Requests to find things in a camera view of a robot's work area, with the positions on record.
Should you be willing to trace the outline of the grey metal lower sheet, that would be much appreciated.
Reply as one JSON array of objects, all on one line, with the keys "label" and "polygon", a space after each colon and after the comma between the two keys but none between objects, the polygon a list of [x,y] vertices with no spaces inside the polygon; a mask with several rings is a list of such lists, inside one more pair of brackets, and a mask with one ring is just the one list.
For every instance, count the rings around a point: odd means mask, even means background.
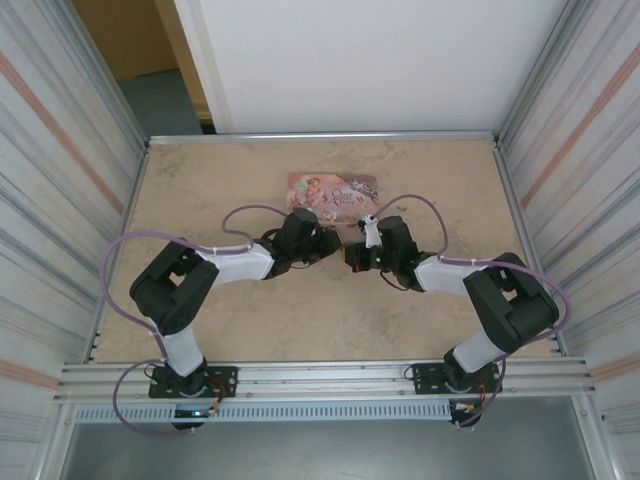
[{"label": "grey metal lower sheet", "polygon": [[472,429],[445,421],[206,425],[145,437],[76,427],[63,480],[595,480],[566,398],[496,401]]}]

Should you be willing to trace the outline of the aluminium table side rail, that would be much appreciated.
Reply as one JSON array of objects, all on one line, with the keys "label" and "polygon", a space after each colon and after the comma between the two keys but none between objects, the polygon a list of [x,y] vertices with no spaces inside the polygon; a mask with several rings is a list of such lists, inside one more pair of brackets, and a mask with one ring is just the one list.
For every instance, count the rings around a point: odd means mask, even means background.
[{"label": "aluminium table side rail", "polygon": [[[148,147],[144,156],[141,159],[141,164],[137,171],[135,181],[129,197],[129,202],[122,216],[121,229],[117,238],[120,238],[124,234],[128,233],[131,227],[131,222],[135,213],[136,205],[144,181],[144,176],[147,170],[151,147]],[[90,343],[86,348],[86,363],[94,363],[97,348],[99,346],[102,326],[105,321],[109,304],[107,302],[106,294],[109,292],[109,288],[112,285],[114,279],[117,277],[121,257],[121,246],[114,244],[109,246],[104,256],[102,257],[100,270],[99,270],[99,286],[100,286],[100,300],[95,315],[95,325],[91,336]]]},{"label": "aluminium table side rail", "polygon": [[523,251],[524,261],[530,269],[538,273],[543,273],[543,267],[538,258],[531,236],[529,235],[524,214],[516,195],[501,144],[497,140],[493,141],[493,157],[506,195],[518,240]]}]

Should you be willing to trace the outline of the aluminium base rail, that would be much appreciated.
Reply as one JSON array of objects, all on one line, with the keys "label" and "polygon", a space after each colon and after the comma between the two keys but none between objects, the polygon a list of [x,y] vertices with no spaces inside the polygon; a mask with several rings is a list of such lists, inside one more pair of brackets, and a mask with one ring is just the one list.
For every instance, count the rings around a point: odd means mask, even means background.
[{"label": "aluminium base rail", "polygon": [[[410,397],[410,361],[240,362],[236,401],[369,400]],[[66,366],[57,401],[99,403],[111,398],[127,366],[117,363]],[[516,357],[507,363],[505,397],[593,395],[595,384],[579,357]]]}]

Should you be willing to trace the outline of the white wall panel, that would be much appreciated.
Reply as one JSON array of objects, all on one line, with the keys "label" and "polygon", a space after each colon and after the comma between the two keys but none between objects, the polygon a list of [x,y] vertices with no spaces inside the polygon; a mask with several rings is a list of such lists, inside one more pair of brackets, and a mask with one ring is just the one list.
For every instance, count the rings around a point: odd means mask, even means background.
[{"label": "white wall panel", "polygon": [[221,133],[506,118],[567,0],[174,0]]}]

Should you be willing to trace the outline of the brown cardboard board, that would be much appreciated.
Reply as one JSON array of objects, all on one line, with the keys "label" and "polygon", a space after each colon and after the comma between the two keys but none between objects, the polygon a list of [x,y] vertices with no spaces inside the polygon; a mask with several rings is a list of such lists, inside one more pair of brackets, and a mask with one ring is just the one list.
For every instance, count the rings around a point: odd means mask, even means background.
[{"label": "brown cardboard board", "polygon": [[175,70],[155,0],[71,0],[118,81]]}]

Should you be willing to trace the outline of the aluminium table edge rail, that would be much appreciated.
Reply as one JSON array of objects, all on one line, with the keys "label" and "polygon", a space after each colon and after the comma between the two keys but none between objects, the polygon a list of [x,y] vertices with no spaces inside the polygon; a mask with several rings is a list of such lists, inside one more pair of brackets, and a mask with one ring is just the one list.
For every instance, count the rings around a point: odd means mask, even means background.
[{"label": "aluminium table edge rail", "polygon": [[216,135],[152,136],[150,146],[178,144],[263,144],[263,143],[317,143],[358,141],[476,141],[492,142],[491,131],[397,131],[397,132],[318,132],[318,133],[256,133]]}]

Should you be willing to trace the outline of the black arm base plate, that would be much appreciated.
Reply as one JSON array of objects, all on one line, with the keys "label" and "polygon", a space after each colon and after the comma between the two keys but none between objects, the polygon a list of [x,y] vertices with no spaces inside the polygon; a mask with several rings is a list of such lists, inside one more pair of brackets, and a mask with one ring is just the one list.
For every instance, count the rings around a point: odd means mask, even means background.
[{"label": "black arm base plate", "polygon": [[409,367],[409,371],[408,379],[418,395],[480,394],[481,387],[486,393],[501,392],[503,389],[498,382],[500,373],[495,364],[468,373],[448,363],[415,363]]},{"label": "black arm base plate", "polygon": [[233,398],[238,385],[239,369],[235,366],[202,364],[187,376],[171,367],[156,367],[150,380],[150,398]]}]

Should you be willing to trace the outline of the translucent corrugated side panel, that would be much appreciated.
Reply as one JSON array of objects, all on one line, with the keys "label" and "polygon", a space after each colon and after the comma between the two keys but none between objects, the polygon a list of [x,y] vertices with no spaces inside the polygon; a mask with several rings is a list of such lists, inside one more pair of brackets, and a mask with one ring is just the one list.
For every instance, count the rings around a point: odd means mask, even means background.
[{"label": "translucent corrugated side panel", "polygon": [[614,472],[640,480],[640,0],[594,1],[503,154]]},{"label": "translucent corrugated side panel", "polygon": [[146,151],[70,0],[0,0],[0,480],[27,480]]}]

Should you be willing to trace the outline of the pink printed tin box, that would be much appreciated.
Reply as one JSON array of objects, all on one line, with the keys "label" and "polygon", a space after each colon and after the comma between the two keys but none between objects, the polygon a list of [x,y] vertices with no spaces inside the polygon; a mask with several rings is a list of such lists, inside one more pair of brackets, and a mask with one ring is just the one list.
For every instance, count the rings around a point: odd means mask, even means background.
[{"label": "pink printed tin box", "polygon": [[375,176],[348,173],[295,173],[288,177],[287,208],[303,208],[321,224],[352,226],[379,208]]}]

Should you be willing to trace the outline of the aluminium frame post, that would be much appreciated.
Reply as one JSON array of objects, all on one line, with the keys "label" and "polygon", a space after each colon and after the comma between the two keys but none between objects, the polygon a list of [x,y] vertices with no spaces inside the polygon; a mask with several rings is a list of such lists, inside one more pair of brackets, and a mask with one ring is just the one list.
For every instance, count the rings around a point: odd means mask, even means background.
[{"label": "aluminium frame post", "polygon": [[89,74],[97,84],[98,93],[105,101],[109,112],[114,116],[116,123],[129,143],[142,153],[145,153],[149,147],[147,135],[144,133],[73,0],[68,0],[68,2],[69,15],[75,22],[79,43],[87,50]]},{"label": "aluminium frame post", "polygon": [[566,50],[574,31],[582,17],[592,7],[595,0],[567,0],[560,16],[553,26],[532,70],[516,97],[498,133],[494,135],[495,145],[504,150],[531,109],[535,98]]}]

